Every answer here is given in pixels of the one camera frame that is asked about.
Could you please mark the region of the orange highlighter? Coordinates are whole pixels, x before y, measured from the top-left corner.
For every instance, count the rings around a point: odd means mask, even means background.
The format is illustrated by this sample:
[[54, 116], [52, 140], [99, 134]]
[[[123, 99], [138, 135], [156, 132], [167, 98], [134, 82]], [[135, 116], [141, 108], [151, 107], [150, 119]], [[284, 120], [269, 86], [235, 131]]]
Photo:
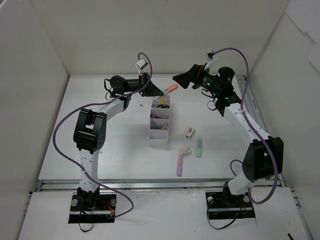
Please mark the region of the orange highlighter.
[[166, 89], [162, 90], [162, 97], [166, 96], [166, 95], [169, 95], [170, 93], [172, 93], [173, 91], [177, 90], [178, 89], [178, 84], [177, 83], [174, 83], [173, 85], [167, 87]]

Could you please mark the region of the yellow highlighter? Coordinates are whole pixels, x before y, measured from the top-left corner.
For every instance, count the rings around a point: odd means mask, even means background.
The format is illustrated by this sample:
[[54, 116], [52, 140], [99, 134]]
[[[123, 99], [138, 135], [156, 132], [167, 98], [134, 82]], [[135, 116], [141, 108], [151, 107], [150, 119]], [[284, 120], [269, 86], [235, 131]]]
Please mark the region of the yellow highlighter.
[[165, 98], [159, 98], [158, 100], [157, 100], [157, 103], [166, 103], [166, 99]]

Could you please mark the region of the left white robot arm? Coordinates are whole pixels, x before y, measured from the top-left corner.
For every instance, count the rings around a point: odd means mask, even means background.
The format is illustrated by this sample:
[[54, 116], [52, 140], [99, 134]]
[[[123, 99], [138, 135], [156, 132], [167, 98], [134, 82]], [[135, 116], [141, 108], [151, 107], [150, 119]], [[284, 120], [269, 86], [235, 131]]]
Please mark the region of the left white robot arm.
[[100, 149], [106, 141], [107, 122], [115, 115], [124, 112], [129, 106], [130, 96], [124, 94], [139, 91], [142, 97], [158, 97], [164, 93], [152, 82], [148, 81], [150, 75], [141, 73], [137, 79], [125, 79], [114, 75], [105, 79], [111, 89], [112, 102], [103, 105], [97, 110], [83, 108], [80, 110], [73, 141], [80, 155], [80, 183], [77, 188], [77, 197], [89, 210], [96, 209], [100, 204], [100, 186], [98, 185], [98, 158]]

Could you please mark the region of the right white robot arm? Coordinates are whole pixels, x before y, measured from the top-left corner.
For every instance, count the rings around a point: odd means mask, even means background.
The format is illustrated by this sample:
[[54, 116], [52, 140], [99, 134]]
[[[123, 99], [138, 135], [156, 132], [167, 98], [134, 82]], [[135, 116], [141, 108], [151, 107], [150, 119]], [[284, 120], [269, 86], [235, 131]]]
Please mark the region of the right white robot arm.
[[242, 169], [228, 181], [221, 193], [221, 200], [233, 206], [240, 196], [249, 193], [256, 181], [274, 177], [268, 200], [277, 187], [279, 174], [283, 169], [284, 143], [280, 137], [272, 137], [263, 130], [245, 109], [232, 84], [235, 72], [232, 68], [221, 67], [217, 74], [211, 75], [204, 65], [195, 64], [185, 73], [172, 79], [183, 89], [204, 88], [213, 99], [215, 109], [240, 133], [248, 145], [242, 161]]

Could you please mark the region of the green highlighter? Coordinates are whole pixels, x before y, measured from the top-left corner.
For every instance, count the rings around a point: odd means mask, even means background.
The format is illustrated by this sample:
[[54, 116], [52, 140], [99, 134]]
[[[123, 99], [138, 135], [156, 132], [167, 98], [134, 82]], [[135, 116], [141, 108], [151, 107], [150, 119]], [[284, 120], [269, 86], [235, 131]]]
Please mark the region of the green highlighter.
[[203, 149], [203, 138], [201, 135], [199, 135], [196, 140], [196, 149], [195, 149], [195, 155], [197, 158], [202, 157], [202, 149]]

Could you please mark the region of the red pen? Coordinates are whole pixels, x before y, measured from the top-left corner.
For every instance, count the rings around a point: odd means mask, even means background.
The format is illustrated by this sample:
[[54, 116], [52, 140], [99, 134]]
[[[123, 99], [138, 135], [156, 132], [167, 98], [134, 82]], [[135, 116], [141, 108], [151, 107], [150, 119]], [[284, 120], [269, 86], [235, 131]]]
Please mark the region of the red pen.
[[161, 117], [158, 116], [158, 115], [155, 115], [155, 114], [151, 113], [151, 114], [150, 114], [150, 118], [151, 118], [151, 119], [160, 119]]

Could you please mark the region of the black handled scissors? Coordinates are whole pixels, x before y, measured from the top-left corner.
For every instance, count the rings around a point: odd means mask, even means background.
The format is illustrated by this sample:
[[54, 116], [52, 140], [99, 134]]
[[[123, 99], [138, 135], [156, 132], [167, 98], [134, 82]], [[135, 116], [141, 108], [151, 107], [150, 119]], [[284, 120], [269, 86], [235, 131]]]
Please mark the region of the black handled scissors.
[[167, 104], [159, 104], [156, 108], [157, 108], [157, 109], [169, 109], [170, 106], [167, 105]]

